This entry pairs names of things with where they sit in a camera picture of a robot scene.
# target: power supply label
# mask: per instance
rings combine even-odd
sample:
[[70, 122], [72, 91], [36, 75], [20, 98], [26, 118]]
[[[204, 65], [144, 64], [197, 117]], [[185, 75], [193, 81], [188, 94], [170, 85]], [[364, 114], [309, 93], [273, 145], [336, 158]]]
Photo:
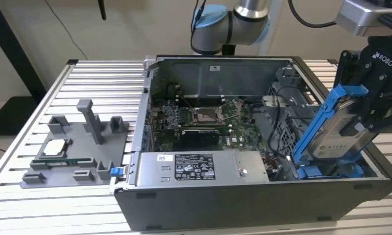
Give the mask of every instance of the power supply label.
[[212, 154], [176, 154], [176, 180], [214, 180]]

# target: metal slotted platform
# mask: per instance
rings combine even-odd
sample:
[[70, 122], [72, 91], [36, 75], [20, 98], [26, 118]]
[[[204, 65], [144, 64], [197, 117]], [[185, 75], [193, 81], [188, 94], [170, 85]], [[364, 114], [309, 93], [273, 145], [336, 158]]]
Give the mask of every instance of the metal slotted platform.
[[[305, 63], [330, 89], [336, 65], [326, 60]], [[74, 108], [81, 98], [93, 99], [93, 112], [101, 120], [116, 114], [130, 122], [124, 157], [128, 160], [144, 83], [141, 72], [141, 61], [80, 61], [66, 65], [0, 161], [0, 234], [138, 234], [128, 227], [108, 186], [21, 189], [18, 183], [49, 132], [45, 123], [50, 116], [64, 114], [69, 122], [84, 121]], [[392, 134], [380, 135], [373, 142], [392, 163]], [[392, 194], [381, 201], [363, 203], [337, 222], [178, 234], [392, 234]]]

